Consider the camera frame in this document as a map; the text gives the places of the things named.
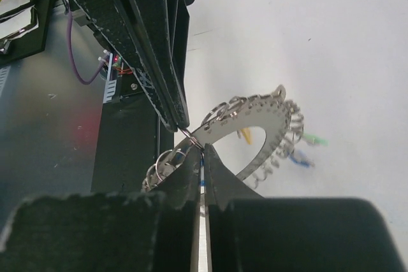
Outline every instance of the oval hole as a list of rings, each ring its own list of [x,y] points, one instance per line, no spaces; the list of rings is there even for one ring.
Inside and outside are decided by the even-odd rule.
[[[249,145],[244,136],[238,138],[233,132],[214,144],[214,148],[222,163],[235,175],[243,170],[261,150],[265,142],[265,131],[260,127],[250,127],[252,144]]]

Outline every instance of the yellow marker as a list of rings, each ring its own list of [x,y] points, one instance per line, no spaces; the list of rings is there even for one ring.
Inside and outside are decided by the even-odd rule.
[[[238,137],[241,138],[241,134],[244,135],[245,140],[247,141],[248,145],[252,144],[252,138],[251,138],[251,131],[249,128],[244,128],[239,131],[237,131]]]

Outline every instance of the green object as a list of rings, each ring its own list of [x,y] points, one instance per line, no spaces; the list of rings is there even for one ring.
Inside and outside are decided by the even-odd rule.
[[[322,146],[328,146],[329,142],[327,140],[324,140],[320,137],[317,137],[316,135],[311,135],[311,134],[303,134],[303,138],[312,143],[313,145],[322,145]]]

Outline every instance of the cable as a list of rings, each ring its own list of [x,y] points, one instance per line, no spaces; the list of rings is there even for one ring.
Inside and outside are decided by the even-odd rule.
[[[70,61],[70,63],[71,63],[72,70],[73,70],[73,72],[74,72],[76,78],[79,80],[79,82],[81,82],[81,83],[84,84],[84,85],[89,85],[89,84],[91,84],[91,83],[96,79],[96,77],[99,75],[99,73],[101,72],[101,70],[102,70],[102,68],[103,68],[103,65],[105,64],[105,62],[104,62],[104,61],[100,61],[100,62],[99,62],[99,66],[98,66],[98,68],[97,68],[95,74],[94,74],[94,75],[92,76],[92,78],[89,79],[88,81],[87,81],[87,80],[84,80],[84,79],[80,76],[80,74],[79,74],[79,72],[78,72],[78,70],[77,70],[77,66],[75,65],[74,56],[73,56],[73,54],[72,54],[72,44],[71,44],[72,20],[73,20],[73,18],[72,18],[72,12],[71,12],[71,10],[69,10],[69,11],[68,11],[68,23],[67,23],[67,26],[66,26],[66,44],[67,44],[67,48],[68,48],[69,61]]]

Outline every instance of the floor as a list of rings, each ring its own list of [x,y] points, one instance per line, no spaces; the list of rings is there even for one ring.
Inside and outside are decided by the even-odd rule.
[[[316,167],[283,161],[259,193],[368,199],[408,263],[408,0],[196,0],[189,12],[191,129],[232,96],[283,84],[329,145],[302,146]],[[233,172],[263,141],[253,131],[252,146],[236,135],[215,146]]]

